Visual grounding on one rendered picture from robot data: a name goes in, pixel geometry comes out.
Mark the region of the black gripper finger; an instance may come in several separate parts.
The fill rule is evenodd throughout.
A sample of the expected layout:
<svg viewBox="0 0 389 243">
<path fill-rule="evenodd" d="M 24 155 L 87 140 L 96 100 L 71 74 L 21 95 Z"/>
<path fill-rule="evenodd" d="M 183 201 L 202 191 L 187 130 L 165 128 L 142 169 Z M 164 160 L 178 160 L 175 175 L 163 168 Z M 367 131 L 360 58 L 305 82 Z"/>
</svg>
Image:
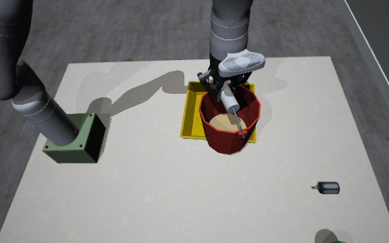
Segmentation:
<svg viewBox="0 0 389 243">
<path fill-rule="evenodd" d="M 207 72 L 205 72 L 204 74 L 202 74 L 201 72 L 199 72 L 197 74 L 201 84 L 203 85 L 203 87 L 205 88 L 205 90 L 209 93 L 209 94 L 212 94 L 213 93 L 213 98 L 217 101 L 217 102 L 220 102 L 220 97 L 221 97 L 221 88 L 223 87 L 224 85 L 224 82 L 225 82 L 225 79 L 226 77 L 221 77 L 219 78 L 219 81 L 217 81 L 216 79 L 213 78 L 213 84 L 210 84 L 209 83 L 209 73 L 210 73 L 211 69 Z"/>
<path fill-rule="evenodd" d="M 233 95 L 235 96 L 236 93 L 237 93 L 237 88 L 240 84 L 245 84 L 246 81 L 249 79 L 249 76 L 252 74 L 252 72 L 247 72 L 247 73 L 244 73 L 244 74 L 239 74 L 239 75 L 236 75 L 236 76 L 233 76 L 233 80 L 231 80 L 230 82 L 230 89 L 233 93 Z M 244 77 L 243 77 L 244 76 Z"/>
</svg>

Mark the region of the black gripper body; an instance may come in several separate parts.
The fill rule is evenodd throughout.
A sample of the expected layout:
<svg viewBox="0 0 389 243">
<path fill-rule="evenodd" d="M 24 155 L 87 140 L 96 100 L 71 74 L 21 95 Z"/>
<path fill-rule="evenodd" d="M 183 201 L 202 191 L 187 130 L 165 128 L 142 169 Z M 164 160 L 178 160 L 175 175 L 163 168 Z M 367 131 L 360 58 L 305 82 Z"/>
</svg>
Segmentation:
<svg viewBox="0 0 389 243">
<path fill-rule="evenodd" d="M 210 53 L 210 66 L 208 68 L 208 71 L 211 69 L 209 75 L 211 77 L 213 77 L 214 79 L 216 79 L 217 81 L 219 81 L 219 78 L 220 78 L 220 75 L 218 73 L 218 65 L 221 63 L 222 61 L 216 59 L 214 56 L 212 56 L 212 54 Z M 225 81 L 227 80 L 233 80 L 232 76 L 230 77 L 226 77 Z"/>
</svg>

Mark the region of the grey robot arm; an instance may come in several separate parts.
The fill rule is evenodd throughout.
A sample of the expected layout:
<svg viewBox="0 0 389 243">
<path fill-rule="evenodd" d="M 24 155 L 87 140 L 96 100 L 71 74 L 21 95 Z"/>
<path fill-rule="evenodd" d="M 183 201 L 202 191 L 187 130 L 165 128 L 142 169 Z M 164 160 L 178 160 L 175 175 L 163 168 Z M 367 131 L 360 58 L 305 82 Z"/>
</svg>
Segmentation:
<svg viewBox="0 0 389 243">
<path fill-rule="evenodd" d="M 209 49 L 222 61 L 219 75 L 230 77 L 263 68 L 266 58 L 247 50 L 253 0 L 212 1 Z M 0 0 L 0 101 L 12 99 L 14 109 L 43 136 L 66 146 L 77 138 L 78 126 L 20 57 L 30 32 L 32 4 L 33 0 Z"/>
</svg>

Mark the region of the red pail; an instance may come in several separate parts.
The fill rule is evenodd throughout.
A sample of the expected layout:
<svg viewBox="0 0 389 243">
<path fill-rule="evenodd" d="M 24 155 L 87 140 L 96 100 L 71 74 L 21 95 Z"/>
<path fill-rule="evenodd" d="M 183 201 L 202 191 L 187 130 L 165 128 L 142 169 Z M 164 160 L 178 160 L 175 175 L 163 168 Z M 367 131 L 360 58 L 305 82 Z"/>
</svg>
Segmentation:
<svg viewBox="0 0 389 243">
<path fill-rule="evenodd" d="M 213 93 L 201 97 L 199 113 L 209 146 L 223 154 L 240 151 L 247 143 L 259 118 L 261 104 L 255 94 L 239 85 L 234 96 L 226 81 L 220 102 Z"/>
</svg>

